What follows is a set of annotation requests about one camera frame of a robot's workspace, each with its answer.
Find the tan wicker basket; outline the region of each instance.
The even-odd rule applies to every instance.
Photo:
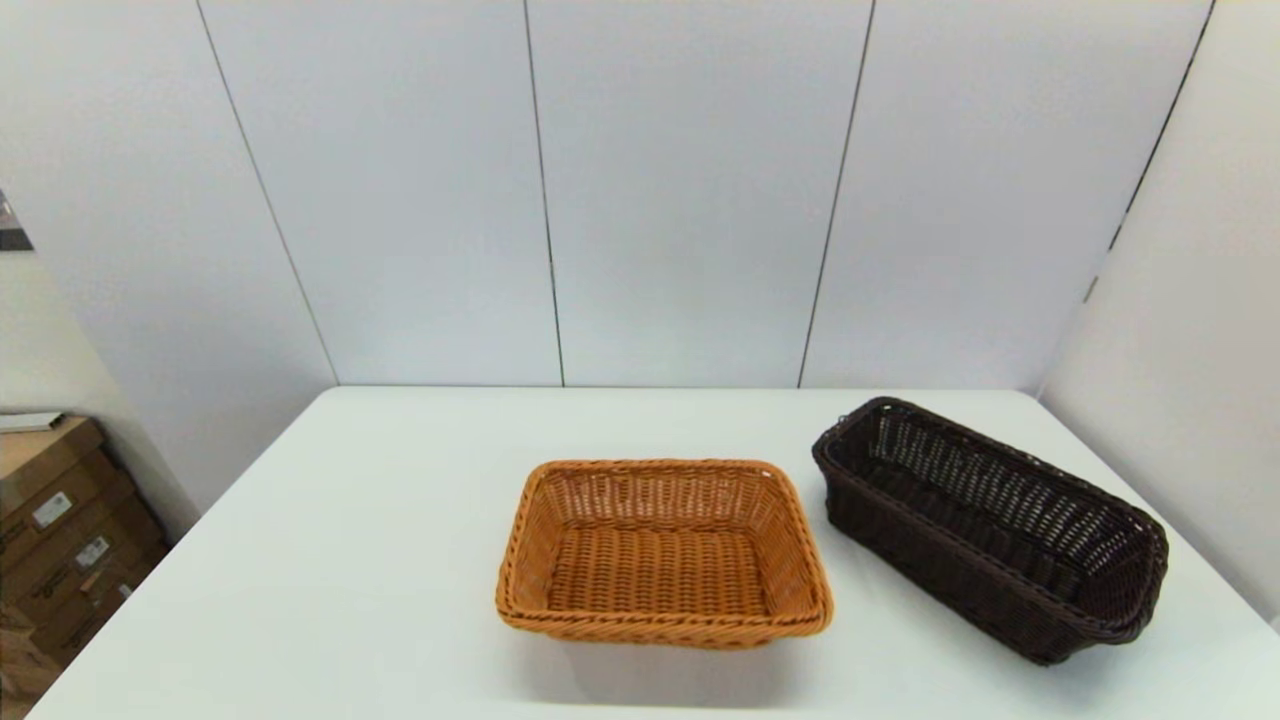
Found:
[[[511,626],[561,639],[714,650],[810,635],[832,615],[795,488],[748,460],[540,465],[497,601]]]

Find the panel seam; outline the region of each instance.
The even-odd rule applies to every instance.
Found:
[[[1129,210],[1133,210],[1133,204],[1138,200],[1138,192],[1142,191],[1142,183],[1147,179],[1147,172],[1151,170],[1151,163],[1156,159],[1156,151],[1160,150],[1160,141],[1165,138],[1165,131],[1169,128],[1169,120],[1174,117],[1174,109],[1178,108],[1178,100],[1183,96],[1183,87],[1187,86],[1187,78],[1192,74],[1192,65],[1196,64],[1196,55],[1199,53],[1201,42],[1204,41],[1204,32],[1208,31],[1208,20],[1213,17],[1213,8],[1216,5],[1217,0],[1210,0],[1208,12],[1204,13],[1204,23],[1201,24],[1199,36],[1196,37],[1196,45],[1192,47],[1192,56],[1187,60],[1187,68],[1183,69],[1183,79],[1178,82],[1178,90],[1174,92],[1174,101],[1169,104],[1169,111],[1165,113],[1165,122],[1161,123],[1160,132],[1156,133],[1156,142],[1151,146],[1151,154],[1147,155],[1147,164],[1142,167],[1142,174],[1138,176],[1138,183],[1133,187],[1133,195],[1129,196],[1129,204],[1124,208],[1124,215],[1120,215],[1120,224],[1116,225],[1116,232],[1111,236],[1111,245],[1107,246],[1107,252],[1115,250],[1116,241],[1120,240],[1120,231],[1124,229],[1124,223],[1129,219]]]
[[[849,108],[849,126],[845,128],[845,149],[840,154],[840,170],[836,173],[836,190],[831,199],[831,218],[827,220],[827,238],[822,243],[822,260],[818,264],[818,282],[813,288],[813,306],[809,310],[809,329],[804,336],[804,352],[800,355],[800,377],[796,378],[796,389],[804,386],[804,370],[809,363],[809,343],[813,341],[813,323],[818,316],[818,299],[822,295],[822,278],[827,272],[827,251],[831,250],[831,231],[836,225],[836,208],[840,205],[840,186],[845,181],[845,161],[849,159],[849,141],[854,135],[854,115],[858,113],[858,96],[863,90],[863,70],[867,69],[867,49],[872,44],[872,23],[876,20],[876,0],[867,13],[867,35],[863,37],[863,54],[858,61],[858,79],[854,83],[854,100]]]
[[[529,90],[534,99],[534,133],[538,137],[538,179],[543,191],[543,225],[547,233],[547,266],[552,278],[552,313],[556,316],[556,356],[559,360],[561,387],[564,384],[564,345],[559,329],[559,299],[556,295],[556,255],[552,252],[552,213],[547,204],[547,163],[543,159],[543,122],[538,114],[538,81],[534,73],[534,31],[529,23],[529,0],[525,6],[525,45],[529,49]]]
[[[266,210],[271,215],[271,224],[275,225],[275,234],[280,238],[280,247],[284,250],[284,258],[289,261],[289,269],[293,272],[293,282],[298,286],[298,293],[302,295],[302,305],[307,309],[307,315],[311,318],[311,327],[316,331],[316,340],[320,342],[320,350],[324,352],[325,363],[329,364],[329,373],[333,375],[334,384],[340,386],[342,380],[338,378],[338,370],[334,368],[333,356],[329,354],[329,346],[324,341],[324,333],[320,332],[320,323],[316,320],[315,309],[311,307],[311,299],[307,297],[307,288],[302,284],[302,275],[298,273],[298,265],[293,261],[293,254],[289,251],[289,243],[284,241],[284,229],[280,228],[280,220],[275,215],[275,206],[271,204],[271,195],[266,191],[266,183],[262,181],[262,172],[257,167],[257,158],[253,156],[253,149],[250,146],[248,135],[244,133],[244,123],[241,122],[239,110],[236,108],[236,99],[232,97],[232,86],[227,82],[227,73],[223,72],[223,61],[218,56],[218,47],[214,45],[214,36],[209,31],[209,20],[205,18],[205,8],[201,5],[200,0],[196,0],[196,9],[200,12],[200,24],[205,27],[205,37],[209,40],[209,50],[214,54],[214,64],[218,65],[218,77],[223,81],[223,90],[227,92],[227,102],[232,106],[232,117],[236,118],[236,127],[239,129],[241,141],[244,143],[244,152],[248,154],[250,165],[253,168],[253,177],[257,178],[257,187],[262,192],[262,199],[266,200]]]

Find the basket rim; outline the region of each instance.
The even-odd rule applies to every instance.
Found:
[[[829,456],[828,448],[836,439],[849,432],[854,424],[861,421],[873,411],[884,406],[893,406],[895,409],[924,415],[928,419],[943,425],[943,428],[952,434],[959,434],[966,441],[978,442],[991,450],[1011,456],[1012,460],[1030,465],[1037,471],[1048,473],[1048,477],[1042,478],[1042,480],[1051,483],[1055,488],[1062,489],[1076,497],[1088,497],[1100,505],[1105,505],[1130,516],[1135,524],[1140,525],[1146,530],[1143,536],[1148,539],[1149,553],[1147,561],[1146,585],[1143,587],[1142,593],[1137,594],[1132,606],[1114,620],[1098,618],[1097,615],[1085,612],[1075,603],[1066,602],[1057,596],[1053,596],[1041,585],[1028,580],[1021,573],[1014,570],[998,557],[987,553],[965,538],[955,534],[942,525],[938,525],[928,518],[920,516],[908,505],[884,493],[881,488],[867,482],[867,479],[859,473],[845,468]],[[984,436],[972,428],[966,428],[955,420],[938,415],[937,413],[932,413],[905,400],[890,396],[876,397],[860,406],[858,410],[842,416],[836,425],[824,432],[822,437],[818,438],[818,442],[814,443],[813,456],[819,468],[823,470],[823,475],[826,475],[828,483],[841,480],[868,492],[878,502],[891,506],[905,520],[965,555],[975,569],[1009,582],[1011,589],[1019,596],[1041,605],[1060,620],[1075,626],[1078,632],[1088,633],[1091,637],[1100,641],[1124,641],[1132,638],[1134,632],[1140,630],[1142,626],[1144,626],[1149,620],[1149,609],[1155,605],[1156,597],[1160,592],[1161,579],[1164,578],[1165,569],[1167,568],[1166,559],[1169,543],[1165,537],[1164,527],[1161,527],[1160,523],[1157,523],[1140,507],[1134,507],[1129,502],[1125,502],[1124,500],[1062,470],[1061,468],[1046,462],[1044,460],[1041,460],[1039,457],[1036,457],[1025,451]]]
[[[591,470],[594,468],[634,468],[643,470],[646,468],[680,466],[700,469],[748,469],[755,470],[773,479],[781,491],[782,503],[787,509],[792,527],[799,532],[799,542],[804,550],[804,565],[808,573],[809,594],[812,606],[806,612],[787,612],[776,615],[709,615],[700,612],[612,612],[589,610],[545,610],[521,607],[511,597],[511,584],[515,575],[515,560],[525,541],[525,520],[534,496],[540,489],[543,482],[557,470]],[[521,621],[562,621],[585,623],[600,625],[669,625],[669,626],[759,626],[776,629],[776,637],[814,634],[831,624],[833,614],[833,600],[827,574],[823,570],[818,556],[818,546],[813,538],[813,530],[800,507],[800,498],[795,486],[781,468],[763,460],[736,460],[736,459],[676,459],[676,457],[650,457],[636,460],[550,460],[532,469],[525,482],[525,489],[520,497],[520,506],[516,510],[516,519],[512,523],[511,537],[507,541],[507,551],[498,574],[497,588],[498,614],[504,621],[520,626]]]

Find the white wall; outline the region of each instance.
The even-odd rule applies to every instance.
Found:
[[[1208,0],[876,6],[806,387],[1039,387]]]
[[[1266,618],[1280,614],[1277,38],[1280,4],[1217,3],[1043,392]]]
[[[520,0],[204,0],[342,383],[561,384]]]
[[[0,254],[0,411],[91,415],[169,537],[200,518],[33,252]]]
[[[201,511],[334,375],[195,3],[0,4],[0,187]]]
[[[530,0],[567,384],[795,387],[869,10]]]

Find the woven basket bottom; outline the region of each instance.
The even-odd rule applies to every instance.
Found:
[[[600,557],[617,561],[600,562]],[[609,524],[566,529],[548,609],[768,614],[759,560],[748,533]]]

